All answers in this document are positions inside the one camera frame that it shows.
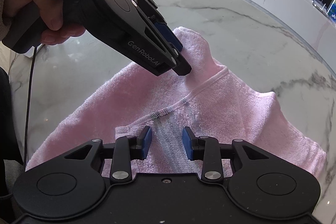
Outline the person's left hand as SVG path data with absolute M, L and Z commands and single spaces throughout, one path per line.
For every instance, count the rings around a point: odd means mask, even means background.
M 64 43 L 70 37 L 84 34 L 85 28 L 78 24 L 63 23 L 63 0 L 1 0 L 1 38 L 10 28 L 12 18 L 30 2 L 39 8 L 39 14 L 48 29 L 41 34 L 41 43 L 56 45 Z

